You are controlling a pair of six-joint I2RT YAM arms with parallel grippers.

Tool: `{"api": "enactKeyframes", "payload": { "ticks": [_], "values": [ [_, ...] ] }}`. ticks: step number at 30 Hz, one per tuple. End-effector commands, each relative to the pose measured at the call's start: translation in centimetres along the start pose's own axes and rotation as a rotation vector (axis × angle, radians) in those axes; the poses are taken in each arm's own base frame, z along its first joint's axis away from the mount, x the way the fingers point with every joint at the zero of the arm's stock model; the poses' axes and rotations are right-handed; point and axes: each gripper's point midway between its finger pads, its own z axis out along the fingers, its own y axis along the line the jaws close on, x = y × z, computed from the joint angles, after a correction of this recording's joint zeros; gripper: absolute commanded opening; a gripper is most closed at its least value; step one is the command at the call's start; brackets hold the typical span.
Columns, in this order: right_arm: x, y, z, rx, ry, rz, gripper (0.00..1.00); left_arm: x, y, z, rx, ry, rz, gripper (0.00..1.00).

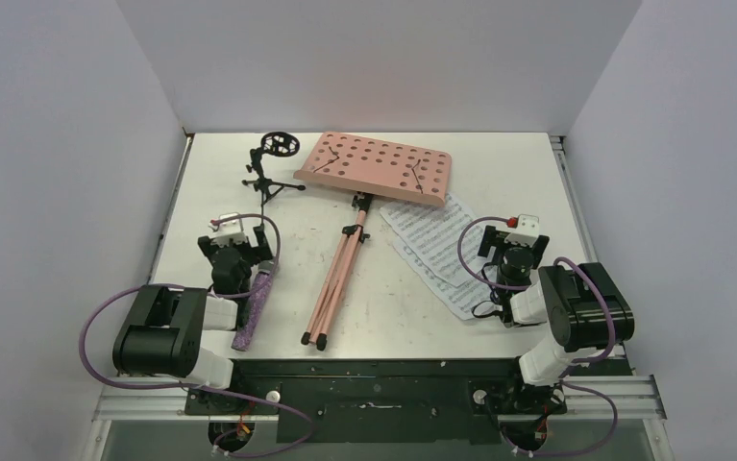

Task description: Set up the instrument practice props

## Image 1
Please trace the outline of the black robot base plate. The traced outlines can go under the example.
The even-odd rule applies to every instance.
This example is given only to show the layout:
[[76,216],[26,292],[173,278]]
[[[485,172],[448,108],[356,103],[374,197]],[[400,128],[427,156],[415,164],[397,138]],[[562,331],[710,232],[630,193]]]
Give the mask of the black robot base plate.
[[516,436],[565,415],[559,386],[526,385],[514,359],[236,360],[228,398],[189,392],[190,416],[275,416],[277,440],[496,444],[495,418]]

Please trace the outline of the pink folding music stand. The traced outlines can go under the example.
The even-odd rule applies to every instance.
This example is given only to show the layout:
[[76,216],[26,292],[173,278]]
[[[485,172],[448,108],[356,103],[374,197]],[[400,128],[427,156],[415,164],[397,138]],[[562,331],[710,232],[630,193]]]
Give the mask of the pink folding music stand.
[[321,134],[293,178],[353,192],[356,220],[341,231],[302,344],[312,344],[320,352],[328,345],[358,253],[370,238],[365,224],[374,199],[443,207],[451,167],[452,158],[443,151],[357,134]]

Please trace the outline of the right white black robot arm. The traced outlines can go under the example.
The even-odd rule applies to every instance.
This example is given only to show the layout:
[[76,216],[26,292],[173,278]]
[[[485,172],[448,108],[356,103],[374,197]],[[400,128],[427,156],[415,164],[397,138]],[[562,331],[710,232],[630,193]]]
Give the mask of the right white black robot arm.
[[506,404],[529,411],[542,399],[541,386],[556,384],[574,367],[608,357],[613,348],[630,339],[633,313],[613,279],[597,262],[576,265],[560,257],[542,264],[549,237],[516,230],[510,220],[505,230],[485,228],[478,254],[486,258],[496,317],[507,328],[544,327],[541,341],[518,359],[520,375],[504,385]]

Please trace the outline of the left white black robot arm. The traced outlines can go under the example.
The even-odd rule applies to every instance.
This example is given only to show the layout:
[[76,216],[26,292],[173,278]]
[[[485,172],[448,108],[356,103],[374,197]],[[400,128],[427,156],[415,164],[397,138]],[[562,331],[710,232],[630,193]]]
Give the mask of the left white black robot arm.
[[209,399],[232,414],[246,403],[234,364],[202,347],[206,331],[231,331],[232,348],[249,349],[271,290],[275,256],[262,225],[247,236],[239,222],[216,225],[197,245],[210,265],[207,288],[145,285],[136,294],[112,350],[126,375],[171,376],[209,387]]

